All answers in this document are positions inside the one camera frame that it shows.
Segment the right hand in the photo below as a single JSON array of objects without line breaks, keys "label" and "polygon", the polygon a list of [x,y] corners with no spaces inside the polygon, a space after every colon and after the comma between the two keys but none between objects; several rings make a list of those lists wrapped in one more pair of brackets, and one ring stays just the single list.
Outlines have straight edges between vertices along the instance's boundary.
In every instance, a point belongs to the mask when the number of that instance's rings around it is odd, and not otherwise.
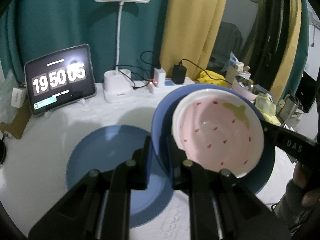
[{"label": "right hand", "polygon": [[[293,172],[293,182],[295,185],[305,190],[307,185],[306,175],[302,170],[303,165],[298,162]],[[319,190],[310,190],[302,198],[303,207],[313,207],[319,202]]]}]

